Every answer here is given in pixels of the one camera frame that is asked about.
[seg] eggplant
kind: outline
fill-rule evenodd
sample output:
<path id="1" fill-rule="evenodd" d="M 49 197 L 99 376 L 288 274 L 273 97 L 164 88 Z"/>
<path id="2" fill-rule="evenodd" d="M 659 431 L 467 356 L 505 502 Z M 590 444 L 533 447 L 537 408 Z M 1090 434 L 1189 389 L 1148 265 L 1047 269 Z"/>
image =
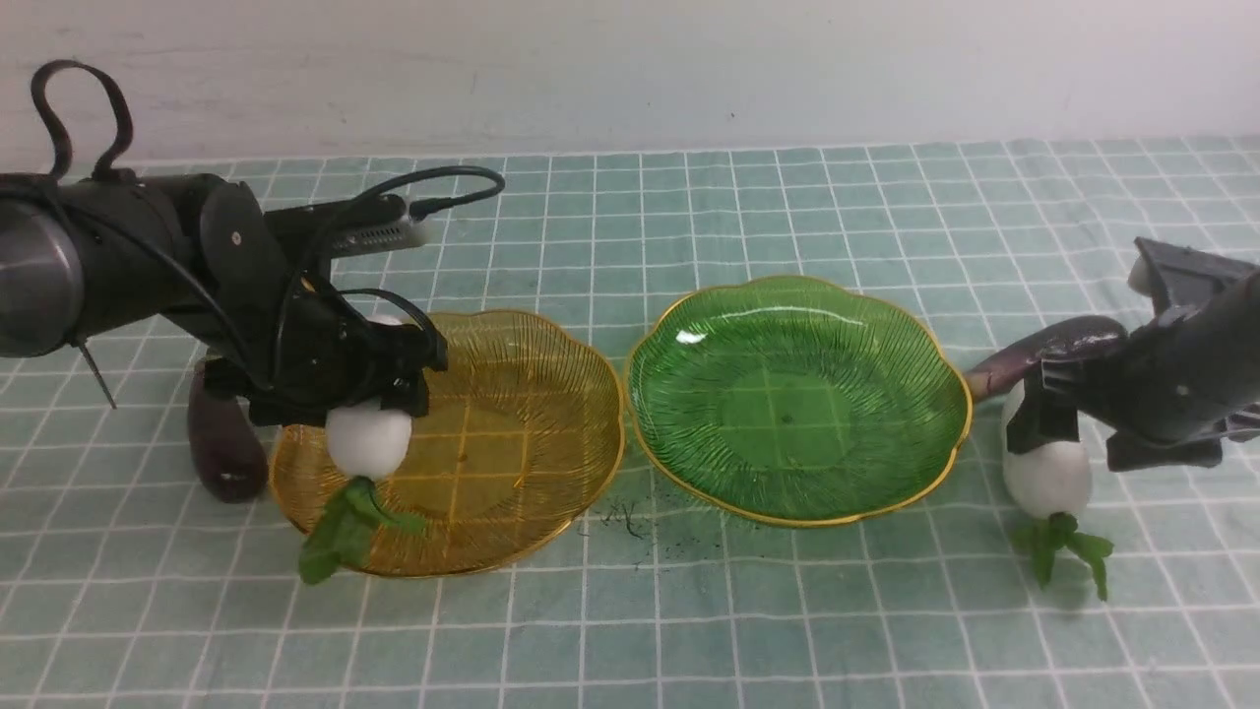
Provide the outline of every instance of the eggplant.
<path id="1" fill-rule="evenodd" d="M 1009 393 L 1043 359 L 1090 360 L 1129 339 L 1129 330 L 1102 315 L 1080 315 L 1047 325 L 992 354 L 965 377 L 976 404 Z"/>
<path id="2" fill-rule="evenodd" d="M 222 502 L 253 500 L 267 485 L 267 452 L 237 400 L 205 392 L 205 360 L 193 372 L 188 395 L 188 445 L 193 468 Z"/>

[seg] green leaf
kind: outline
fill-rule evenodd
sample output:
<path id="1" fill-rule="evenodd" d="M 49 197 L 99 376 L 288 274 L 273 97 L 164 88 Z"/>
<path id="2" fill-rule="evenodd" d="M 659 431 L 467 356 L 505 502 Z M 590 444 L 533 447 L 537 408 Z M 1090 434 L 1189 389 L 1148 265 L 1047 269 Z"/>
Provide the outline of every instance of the green leaf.
<path id="1" fill-rule="evenodd" d="M 302 552 L 297 557 L 297 576 L 309 586 L 328 581 L 336 573 L 338 567 L 340 567 L 338 554 L 333 549 L 302 545 Z"/>
<path id="2" fill-rule="evenodd" d="M 336 536 L 336 554 L 343 565 L 357 568 L 367 565 L 368 555 L 372 553 L 372 538 L 377 534 L 377 528 L 379 525 L 375 520 L 362 515 L 352 513 L 345 516 Z"/>
<path id="3" fill-rule="evenodd" d="M 357 477 L 345 486 L 345 500 L 355 513 L 381 526 L 420 534 L 428 524 L 418 515 L 396 515 L 386 510 L 377 497 L 377 484 L 367 477 Z"/>
<path id="4" fill-rule="evenodd" d="M 1046 528 L 1037 528 L 1032 544 L 1032 574 L 1037 578 L 1037 586 L 1045 589 L 1050 586 L 1050 578 L 1055 573 L 1055 555 L 1058 552 L 1050 539 Z"/>
<path id="5" fill-rule="evenodd" d="M 1100 536 L 1076 533 L 1067 539 L 1067 549 L 1076 554 L 1081 562 L 1089 564 L 1090 572 L 1094 573 L 1094 586 L 1097 587 L 1099 601 L 1106 603 L 1109 593 L 1105 559 L 1111 555 L 1115 545 Z"/>
<path id="6" fill-rule="evenodd" d="M 302 583 L 314 586 L 324 582 L 340 567 L 338 538 L 345 518 L 353 515 L 345 502 L 344 492 L 344 490 L 335 492 L 324 504 L 324 514 L 302 542 L 302 550 L 297 557 L 297 576 Z"/>
<path id="7" fill-rule="evenodd" d="M 1110 542 L 1102 539 L 1101 536 L 1094 536 L 1084 533 L 1074 534 L 1068 540 L 1068 545 L 1076 545 L 1077 549 L 1084 549 L 1087 554 L 1096 559 L 1106 559 L 1113 552 L 1115 552 L 1115 545 Z"/>
<path id="8" fill-rule="evenodd" d="M 1067 513 L 1055 513 L 1046 521 L 1050 524 L 1050 529 L 1062 535 L 1076 534 L 1076 528 L 1079 526 L 1076 523 L 1076 518 L 1068 515 Z"/>

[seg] gold rim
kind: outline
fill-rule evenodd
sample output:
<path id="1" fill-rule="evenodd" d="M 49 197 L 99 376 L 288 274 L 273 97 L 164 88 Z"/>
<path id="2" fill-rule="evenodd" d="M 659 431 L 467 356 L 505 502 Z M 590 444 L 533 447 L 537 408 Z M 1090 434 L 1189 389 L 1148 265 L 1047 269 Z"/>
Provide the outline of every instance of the gold rim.
<path id="1" fill-rule="evenodd" d="M 861 298 L 864 298 L 864 300 L 872 300 L 874 302 L 879 302 L 879 303 L 882 303 L 885 306 L 888 306 L 888 307 L 892 307 L 893 310 L 896 310 L 896 311 L 906 315 L 907 317 L 910 317 L 910 320 L 914 321 L 915 325 L 917 325 L 919 329 L 924 334 L 927 335 L 927 339 L 931 340 L 932 346 L 936 348 L 936 356 L 949 369 L 949 372 L 953 373 L 954 377 L 958 379 L 959 385 L 963 388 L 963 398 L 966 400 L 966 418 L 963 421 L 963 429 L 959 432 L 958 441 L 954 443 L 954 447 L 950 450 L 949 461 L 945 462 L 945 467 L 941 470 L 940 475 L 936 476 L 936 480 L 934 480 L 931 484 L 929 484 L 924 490 L 921 490 L 917 494 L 907 497 L 906 500 L 902 500 L 901 502 L 896 502 L 893 505 L 890 505 L 887 508 L 882 508 L 879 510 L 872 510 L 869 513 L 859 513 L 857 515 L 847 515 L 844 518 L 833 518 L 833 519 L 829 519 L 829 520 L 790 520 L 790 519 L 786 519 L 786 518 L 774 518 L 774 516 L 770 516 L 770 515 L 762 515 L 760 513 L 752 513 L 751 510 L 745 510 L 742 508 L 736 508 L 735 505 L 731 505 L 730 502 L 726 502 L 723 500 L 718 500 L 717 497 L 713 497 L 712 495 L 708 495 L 706 492 L 702 492 L 702 491 L 697 490 L 694 486 L 692 486 L 690 484 L 688 484 L 687 481 L 684 481 L 682 477 L 679 477 L 674 471 L 669 470 L 669 467 L 667 467 L 665 465 L 663 465 L 660 462 L 660 460 L 656 458 L 656 455 L 653 453 L 651 448 L 648 446 L 648 442 L 644 440 L 643 429 L 639 427 L 639 412 L 636 412 L 634 407 L 629 407 L 629 409 L 630 409 L 630 423 L 634 427 L 635 440 L 639 442 L 639 447 L 643 448 L 643 452 L 648 456 L 648 460 L 651 461 L 651 465 L 655 466 L 658 471 L 665 474 L 665 476 L 669 480 L 674 481 L 675 485 L 678 485 L 679 487 L 682 487 L 687 492 L 694 495 L 696 497 L 698 497 L 698 499 L 701 499 L 701 500 L 703 500 L 703 501 L 706 501 L 706 502 L 708 502 L 711 505 L 721 508 L 722 510 L 726 510 L 727 513 L 731 513 L 733 515 L 738 515 L 738 516 L 745 518 L 747 520 L 752 520 L 755 523 L 761 523 L 761 524 L 765 524 L 765 525 L 775 525 L 775 526 L 781 526 L 781 528 L 796 528 L 796 529 L 830 528 L 830 526 L 838 526 L 838 525 L 848 525 L 848 524 L 857 523 L 857 521 L 861 521 L 861 520 L 868 520 L 871 518 L 878 518 L 881 515 L 887 515 L 888 513 L 896 513 L 897 510 L 901 510 L 903 508 L 908 508 L 908 506 L 914 505 L 915 502 L 919 502 L 920 500 L 922 500 L 924 497 L 926 497 L 927 495 L 930 495 L 934 490 L 936 490 L 937 487 L 940 487 L 940 485 L 942 482 L 945 482 L 945 479 L 949 477 L 950 471 L 954 470 L 954 465 L 958 462 L 959 451 L 961 451 L 963 443 L 966 442 L 966 437 L 970 436 L 970 433 L 971 433 L 971 417 L 973 417 L 973 413 L 974 413 L 974 404 L 971 402 L 971 392 L 966 387 L 966 378 L 963 377 L 963 373 L 958 368 L 955 368 L 953 363 L 949 361 L 949 358 L 945 356 L 945 349 L 941 346 L 940 340 L 936 339 L 936 334 L 934 334 L 932 330 L 930 330 L 927 327 L 927 325 L 925 325 L 924 322 L 921 322 L 919 320 L 919 317 L 916 317 L 910 310 L 906 310 L 905 307 L 902 307 L 901 305 L 897 305 L 896 302 L 890 302 L 888 300 L 883 300 L 882 297 L 874 297 L 872 295 L 866 295 L 866 293 L 862 293 L 862 292 L 854 292 L 852 290 L 848 290 L 847 287 L 842 287 L 839 285 L 835 285 L 834 282 L 823 280 L 820 277 L 805 276 L 805 275 L 793 275 L 793 273 L 762 276 L 762 277 L 752 278 L 750 281 L 746 281 L 746 282 L 742 282 L 742 283 L 736 283 L 736 285 L 712 285 L 712 286 L 708 286 L 708 287 L 702 287 L 699 290 L 696 290 L 694 292 L 689 292 L 689 293 L 679 297 L 673 303 L 670 303 L 669 307 L 665 307 L 665 311 L 662 312 L 659 317 L 656 317 L 656 324 L 654 324 L 651 326 L 651 330 L 648 331 L 648 334 L 645 334 L 634 345 L 634 348 L 630 349 L 630 354 L 627 354 L 626 361 L 625 361 L 625 387 L 626 387 L 626 389 L 629 390 L 630 387 L 631 387 L 630 385 L 630 373 L 631 373 L 631 369 L 634 368 L 635 356 L 638 356 L 639 349 L 648 340 L 650 340 L 653 336 L 656 335 L 656 331 L 660 329 L 660 325 L 665 321 L 667 317 L 669 317 L 669 314 L 673 312 L 674 309 L 677 309 L 683 302 L 690 300 L 692 297 L 696 297 L 696 296 L 706 293 L 706 292 L 712 292 L 712 291 L 716 291 L 716 290 L 738 290 L 738 288 L 742 288 L 742 287 L 748 287 L 751 285 L 756 285 L 756 283 L 766 282 L 766 281 L 771 281 L 771 280 L 804 280 L 804 281 L 813 281 L 813 282 L 816 282 L 816 283 L 825 285 L 825 286 L 828 286 L 828 287 L 830 287 L 833 290 L 837 290 L 839 292 L 843 292 L 844 295 L 848 295 L 849 297 L 861 297 Z"/>
<path id="2" fill-rule="evenodd" d="M 441 573 L 432 573 L 432 574 L 391 574 L 391 573 L 375 572 L 375 570 L 370 570 L 370 569 L 362 569 L 362 568 L 357 568 L 357 567 L 345 567 L 345 569 L 349 569 L 349 570 L 359 573 L 359 574 L 365 574 L 365 576 L 377 577 L 377 578 L 387 578 L 387 579 L 427 579 L 427 578 L 438 578 L 438 577 L 464 577 L 464 576 L 470 576 L 470 574 L 480 574 L 480 573 L 485 573 L 485 572 L 493 572 L 494 569 L 501 569 L 503 567 L 507 567 L 509 564 L 513 564 L 515 562 L 519 562 L 519 560 L 524 559 L 525 557 L 529 557 L 534 552 L 538 552 L 543 547 L 547 547 L 548 544 L 551 544 L 552 542 L 554 542 L 556 538 L 558 538 L 559 535 L 564 534 L 564 531 L 568 530 L 568 528 L 573 525 L 575 520 L 577 520 L 578 518 L 581 518 L 587 510 L 591 509 L 591 505 L 595 505 L 595 502 L 597 500 L 600 500 L 601 497 L 604 497 L 604 494 L 607 492 L 609 487 L 612 485 L 612 481 L 616 480 L 617 474 L 621 472 L 621 463 L 625 462 L 625 453 L 626 453 L 625 412 L 629 408 L 627 407 L 627 402 L 626 402 L 626 392 L 625 392 L 625 388 L 621 387 L 621 382 L 617 379 L 617 372 L 612 366 L 612 363 L 610 363 L 609 359 L 605 358 L 604 354 L 601 354 L 598 349 L 591 346 L 590 344 L 582 341 L 581 339 L 577 339 L 567 329 L 562 327 L 554 320 L 552 320 L 549 317 L 546 317 L 543 315 L 539 315 L 538 312 L 530 312 L 528 310 L 518 310 L 518 309 L 514 309 L 514 307 L 495 307 L 495 309 L 491 309 L 491 310 L 479 310 L 476 312 L 430 312 L 430 314 L 431 315 L 438 315 L 438 316 L 442 316 L 442 317 L 464 317 L 464 319 L 476 319 L 476 317 L 483 316 L 483 315 L 493 315 L 493 314 L 525 315 L 528 317 L 533 317 L 533 319 L 543 322 L 546 326 L 549 326 L 549 327 L 553 327 L 556 330 L 559 330 L 559 332 L 563 334 L 564 337 L 568 339 L 571 343 L 576 344 L 577 346 L 581 346 L 582 349 L 590 350 L 591 353 L 596 354 L 596 359 L 600 361 L 600 364 L 604 365 L 604 369 L 607 373 L 607 377 L 609 377 L 610 382 L 612 382 L 612 387 L 614 387 L 614 389 L 617 393 L 617 455 L 616 455 L 616 457 L 612 461 L 612 466 L 611 466 L 612 472 L 609 474 L 609 476 L 606 479 L 604 479 L 604 482 L 600 484 L 600 487 L 595 489 L 591 492 L 591 495 L 590 495 L 590 497 L 588 497 L 588 500 L 586 501 L 585 505 L 582 505 L 577 511 L 573 513 L 572 516 L 570 516 L 561 525 L 558 525 L 554 531 L 552 531 L 547 536 L 544 536 L 544 538 L 534 542 L 533 544 L 527 545 L 527 547 L 524 547 L 524 548 L 514 552 L 513 554 L 509 554 L 509 555 L 507 555 L 507 557 L 504 557 L 501 559 L 496 559 L 493 563 L 481 564 L 481 565 L 478 565 L 478 567 L 470 567 L 467 569 L 459 569 L 459 570 L 454 570 L 454 572 L 441 572 Z M 271 456 L 268 457 L 268 461 L 267 461 L 267 468 L 268 468 L 268 472 L 267 472 L 267 487 L 271 490 L 271 497 L 272 497 L 272 500 L 276 501 L 277 506 L 281 509 L 281 514 L 284 514 L 285 505 L 281 502 L 280 494 L 276 490 L 275 471 L 276 471 L 276 458 L 278 457 L 278 452 L 280 452 L 280 447 L 281 447 L 281 442 L 282 441 L 284 441 L 282 438 L 277 437 L 276 443 L 272 445 L 272 447 L 271 447 Z M 297 531 L 300 531 L 304 536 L 310 534 L 310 530 L 306 529 L 304 525 L 301 525 L 292 516 L 290 516 L 287 514 L 284 514 L 284 518 L 289 521 L 289 524 L 291 524 L 294 526 L 294 529 L 296 529 Z"/>

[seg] yellow glass plate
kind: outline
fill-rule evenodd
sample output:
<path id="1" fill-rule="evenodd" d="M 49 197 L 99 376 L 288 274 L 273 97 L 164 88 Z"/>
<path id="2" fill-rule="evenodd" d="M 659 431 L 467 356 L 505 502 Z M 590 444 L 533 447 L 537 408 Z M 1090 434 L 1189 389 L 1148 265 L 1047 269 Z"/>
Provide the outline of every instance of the yellow glass plate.
<path id="1" fill-rule="evenodd" d="M 359 569 L 432 577 L 493 569 L 543 547 L 607 489 L 621 465 L 624 395 L 612 366 L 532 312 L 436 312 L 450 369 L 425 373 L 430 414 L 399 470 L 377 485 L 386 508 L 427 520 L 422 535 L 381 529 Z M 289 427 L 271 487 L 304 534 L 346 484 L 324 431 Z"/>

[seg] green plate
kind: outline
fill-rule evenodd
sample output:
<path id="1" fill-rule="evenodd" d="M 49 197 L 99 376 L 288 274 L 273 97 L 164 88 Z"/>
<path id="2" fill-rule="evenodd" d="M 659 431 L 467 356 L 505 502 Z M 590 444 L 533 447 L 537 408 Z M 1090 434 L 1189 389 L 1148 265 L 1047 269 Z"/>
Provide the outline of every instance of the green plate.
<path id="1" fill-rule="evenodd" d="M 961 374 L 883 300 L 803 276 L 697 291 L 630 353 L 635 433 L 698 497 L 825 526 L 931 492 L 971 424 Z"/>

